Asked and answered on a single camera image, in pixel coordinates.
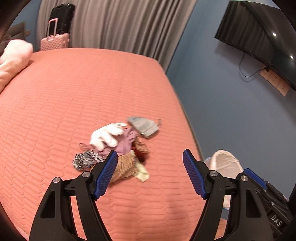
coral bedspread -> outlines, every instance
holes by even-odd
[[[162,119],[160,132],[146,141],[150,179],[109,186],[98,209],[113,240],[189,240],[204,201],[194,192],[182,152],[189,148],[199,156],[155,60],[102,49],[34,53],[0,94],[0,116],[0,201],[24,236],[52,179],[80,174],[72,166],[78,143],[88,142],[102,126],[140,116]],[[73,203],[78,234],[84,237]]]

pink clothing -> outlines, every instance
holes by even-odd
[[[137,132],[133,128],[127,128],[123,130],[123,134],[120,136],[113,136],[117,141],[118,145],[116,147],[105,147],[103,151],[99,151],[93,145],[86,145],[80,143],[79,146],[83,151],[93,150],[100,154],[102,158],[106,158],[111,150],[115,150],[118,156],[125,155],[131,151],[131,145],[136,139]]]

white laundry basket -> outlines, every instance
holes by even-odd
[[[210,170],[219,172],[224,177],[236,178],[243,171],[239,160],[230,152],[218,150],[212,157],[205,159],[205,164]],[[223,207],[229,210],[231,195],[225,195]]]

wall outlet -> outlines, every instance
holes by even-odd
[[[286,97],[289,89],[290,89],[290,86],[284,81],[284,80],[281,80],[276,88],[283,96]]]
[[[272,71],[270,69],[269,69],[269,71],[267,71],[265,69],[260,71],[260,75],[266,80],[269,80],[271,73],[272,73]]]
[[[271,71],[271,72],[272,73],[268,79],[268,82],[271,83],[275,88],[277,88],[282,79],[275,72],[273,72],[273,71]]]

tv screen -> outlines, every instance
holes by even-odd
[[[280,9],[230,1],[215,38],[258,59],[296,90],[296,31]]]

